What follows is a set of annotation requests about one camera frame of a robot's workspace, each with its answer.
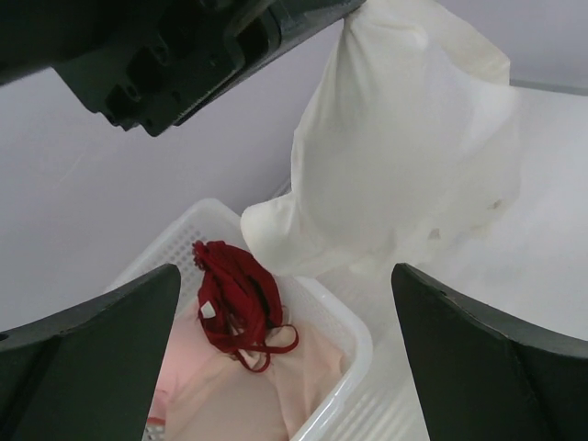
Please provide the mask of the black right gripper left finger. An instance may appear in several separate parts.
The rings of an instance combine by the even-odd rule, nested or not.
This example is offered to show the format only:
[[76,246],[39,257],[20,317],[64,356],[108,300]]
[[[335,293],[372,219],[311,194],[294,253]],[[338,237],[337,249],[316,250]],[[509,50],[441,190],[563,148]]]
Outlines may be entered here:
[[181,286],[166,264],[1,333],[4,440],[140,440]]

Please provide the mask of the white bra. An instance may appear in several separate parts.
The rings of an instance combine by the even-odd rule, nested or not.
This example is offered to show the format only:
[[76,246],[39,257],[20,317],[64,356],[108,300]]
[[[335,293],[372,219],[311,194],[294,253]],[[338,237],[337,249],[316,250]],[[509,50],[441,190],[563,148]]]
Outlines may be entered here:
[[293,136],[291,189],[243,212],[278,276],[431,261],[520,187],[508,57],[436,1],[368,1],[345,19]]

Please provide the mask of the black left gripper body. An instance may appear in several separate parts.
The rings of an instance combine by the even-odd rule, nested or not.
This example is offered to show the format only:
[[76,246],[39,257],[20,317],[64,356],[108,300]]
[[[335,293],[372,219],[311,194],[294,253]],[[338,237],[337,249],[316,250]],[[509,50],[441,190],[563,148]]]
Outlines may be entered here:
[[4,1],[1,81],[50,68],[87,110],[157,136],[358,7],[357,0]]

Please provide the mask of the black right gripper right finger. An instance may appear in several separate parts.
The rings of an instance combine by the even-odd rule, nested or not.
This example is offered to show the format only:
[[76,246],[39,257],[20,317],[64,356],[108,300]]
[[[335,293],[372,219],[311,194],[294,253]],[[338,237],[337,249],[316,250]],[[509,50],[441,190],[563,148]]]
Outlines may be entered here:
[[587,344],[407,264],[391,289],[432,440],[584,440]]

